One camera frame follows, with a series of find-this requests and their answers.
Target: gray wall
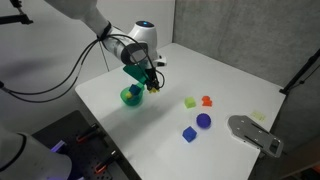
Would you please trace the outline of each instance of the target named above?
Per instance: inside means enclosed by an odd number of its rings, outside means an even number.
[[[175,13],[175,43],[281,86],[320,48],[319,0],[177,0]],[[320,135],[319,79],[283,105],[274,133],[287,151]]]

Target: white table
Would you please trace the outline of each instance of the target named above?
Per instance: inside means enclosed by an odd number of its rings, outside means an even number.
[[[138,107],[120,99],[121,90],[136,83],[122,68],[76,91],[142,179],[247,179],[259,150],[231,135],[228,116],[257,110],[266,115],[258,123],[270,130],[285,98],[281,87],[177,44],[159,52],[168,60],[167,67],[159,68],[165,87],[157,94],[145,92]],[[211,97],[212,108],[201,107],[203,95]],[[197,100],[196,108],[185,108],[188,96]],[[210,129],[197,127],[201,112],[211,116]],[[182,132],[190,125],[198,135],[189,144]]]

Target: blue block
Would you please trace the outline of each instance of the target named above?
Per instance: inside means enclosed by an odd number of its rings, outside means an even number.
[[[196,138],[197,132],[191,126],[189,126],[183,131],[182,136],[190,143]]]
[[[137,85],[132,84],[129,91],[132,95],[136,96],[141,92],[141,88]]]

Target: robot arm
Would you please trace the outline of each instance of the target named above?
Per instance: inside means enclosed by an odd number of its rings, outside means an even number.
[[[159,59],[160,56],[156,51],[157,32],[153,24],[146,21],[138,21],[131,32],[126,35],[121,30],[113,27],[102,16],[96,7],[97,0],[45,1],[69,18],[84,22],[98,37],[103,35],[115,36],[116,38],[104,39],[102,41],[104,47],[126,65],[145,62],[143,63],[144,68],[150,81],[147,83],[147,88],[148,90],[152,88],[159,90],[159,82],[154,68],[156,63],[154,61]]]

